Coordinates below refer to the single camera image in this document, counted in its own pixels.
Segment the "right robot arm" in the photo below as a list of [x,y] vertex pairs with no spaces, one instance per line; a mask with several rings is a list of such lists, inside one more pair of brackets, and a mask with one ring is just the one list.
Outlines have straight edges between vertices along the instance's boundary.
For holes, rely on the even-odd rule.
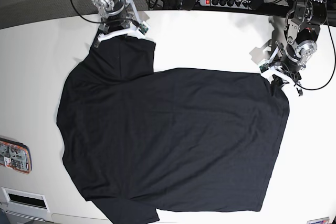
[[144,39],[150,26],[143,20],[134,0],[90,0],[97,9],[101,21],[94,47],[114,37],[133,36]]

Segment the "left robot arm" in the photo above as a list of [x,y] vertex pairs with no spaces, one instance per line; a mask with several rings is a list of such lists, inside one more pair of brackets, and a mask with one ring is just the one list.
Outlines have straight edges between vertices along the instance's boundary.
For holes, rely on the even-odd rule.
[[306,88],[300,83],[300,71],[317,52],[321,26],[329,24],[327,6],[330,0],[288,1],[290,10],[283,27],[286,44],[277,41],[273,53],[258,67],[263,77],[273,77],[280,87],[292,84],[299,95],[303,95]]

